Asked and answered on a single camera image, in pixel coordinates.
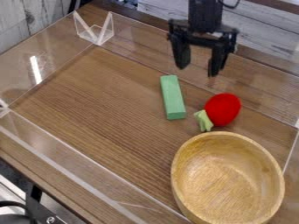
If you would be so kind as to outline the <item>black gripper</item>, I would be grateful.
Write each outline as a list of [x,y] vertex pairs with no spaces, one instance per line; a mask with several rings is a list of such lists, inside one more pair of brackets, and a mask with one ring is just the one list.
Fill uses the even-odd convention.
[[174,65],[184,69],[190,63],[189,45],[212,48],[208,76],[214,77],[234,52],[238,30],[221,23],[222,8],[234,8],[222,0],[188,0],[188,18],[168,20]]

